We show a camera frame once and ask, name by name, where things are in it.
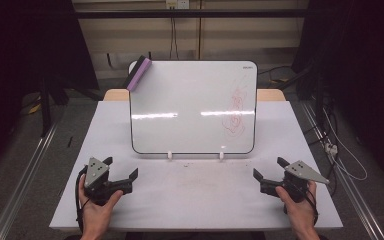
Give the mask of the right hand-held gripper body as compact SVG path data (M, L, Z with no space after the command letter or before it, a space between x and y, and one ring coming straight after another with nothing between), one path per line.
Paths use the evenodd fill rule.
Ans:
M278 197L275 188L281 186L287 191L294 202L299 203L307 196L309 181L325 185L330 183L327 178L323 177L320 173L301 160L290 163L289 166L283 169L284 177L282 181L278 182L264 178L264 180L259 183L261 193Z

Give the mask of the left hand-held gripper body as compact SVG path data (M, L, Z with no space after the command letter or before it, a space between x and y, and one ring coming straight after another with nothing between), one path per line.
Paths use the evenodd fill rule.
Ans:
M133 192L133 182L129 179L110 181L109 180L110 165L106 165L103 161L91 157L89 159L86 178L84 183L85 195L95 204L105 205L111 195L117 190L121 190L124 194Z

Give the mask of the white whiteboard with black rim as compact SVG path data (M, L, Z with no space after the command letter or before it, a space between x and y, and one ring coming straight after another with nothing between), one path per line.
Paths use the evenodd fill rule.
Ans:
M139 154L247 154L254 149L252 61L154 61L129 92Z

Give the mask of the purple and black whiteboard eraser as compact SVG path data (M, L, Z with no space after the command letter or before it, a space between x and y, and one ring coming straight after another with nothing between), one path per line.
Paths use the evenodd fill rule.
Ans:
M129 92L133 91L151 65L152 61L149 58L140 56L134 64L133 69L129 72L123 87Z

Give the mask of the person's left hand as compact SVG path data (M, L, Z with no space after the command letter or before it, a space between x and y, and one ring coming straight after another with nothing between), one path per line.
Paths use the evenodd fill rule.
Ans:
M82 175L78 186L79 203L83 215L83 234L103 235L109 227L114 206L123 195L121 190L117 190L111 195L108 202L103 205L96 205L91 202L84 194L85 176Z

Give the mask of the person's right hand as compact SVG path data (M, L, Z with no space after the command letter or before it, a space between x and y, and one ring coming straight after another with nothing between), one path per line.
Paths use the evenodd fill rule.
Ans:
M311 204L306 200L300 203L294 202L287 191L281 186L276 187L275 190L286 206L294 235L306 232L317 233L314 227L315 213Z

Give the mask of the black metal stand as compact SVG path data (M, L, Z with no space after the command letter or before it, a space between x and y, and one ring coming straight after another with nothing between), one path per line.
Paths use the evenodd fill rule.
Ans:
M40 82L40 99L42 109L42 137L45 137L52 126L52 117L49 103L49 89L47 81L43 78Z

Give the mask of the dark curtain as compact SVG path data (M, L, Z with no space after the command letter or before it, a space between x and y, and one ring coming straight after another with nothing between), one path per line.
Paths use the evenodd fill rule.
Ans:
M72 0L0 0L0 154L23 97L47 89L99 88Z
M323 79L384 171L384 0L309 0L292 69L308 98Z

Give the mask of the black horizontal metal bar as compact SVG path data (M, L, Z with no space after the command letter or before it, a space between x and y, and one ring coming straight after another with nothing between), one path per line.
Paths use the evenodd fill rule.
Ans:
M81 19L110 18L294 18L311 14L306 9L268 10L117 10L117 11L77 11Z

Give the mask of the aluminium floor rail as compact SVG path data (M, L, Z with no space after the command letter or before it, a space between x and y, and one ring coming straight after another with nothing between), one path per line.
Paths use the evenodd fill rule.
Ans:
M316 123L315 111L311 107L310 103L301 103L300 105L302 106L309 123L312 127L314 127L314 132L318 140L321 140L322 148L324 150L324 142L322 140L323 134L322 130L320 130ZM363 195L355 184L354 180L357 179L351 177L343 162L339 158L339 155L334 156L332 153L327 153L327 158L329 163L333 164L336 177L341 182L348 198L350 199L356 211L356 214L358 215L361 223L368 233L369 238L371 240L384 240L384 233L379 225L379 222L377 221L375 215L373 214L372 210L368 206L367 202L363 198Z
M57 128L58 123L53 123L46 134L40 138L21 179L17 182L13 193L3 208L3 211L0 214L0 240L6 240L9 230L11 229L12 224L21 208L27 191L37 173L46 151L49 148L50 143L53 140Z

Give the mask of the white wall socket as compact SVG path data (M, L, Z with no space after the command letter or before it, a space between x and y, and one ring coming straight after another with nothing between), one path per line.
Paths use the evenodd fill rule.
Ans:
M167 9L189 9L189 0L165 0Z

